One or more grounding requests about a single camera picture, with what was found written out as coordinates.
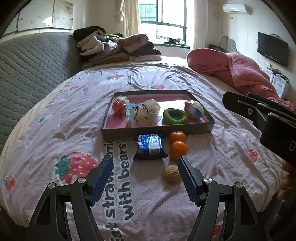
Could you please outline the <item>person's hand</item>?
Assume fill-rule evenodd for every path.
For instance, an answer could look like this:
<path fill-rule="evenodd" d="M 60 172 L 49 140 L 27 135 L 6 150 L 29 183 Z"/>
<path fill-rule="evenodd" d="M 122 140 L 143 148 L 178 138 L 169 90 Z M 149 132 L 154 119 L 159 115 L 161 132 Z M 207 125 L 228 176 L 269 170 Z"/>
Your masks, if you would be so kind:
<path fill-rule="evenodd" d="M 288 175 L 280 184 L 280 192 L 277 198 L 280 201 L 286 201 L 295 197 L 295 167 L 290 165 L 287 161 L 283 161 L 282 169 L 287 172 Z"/>

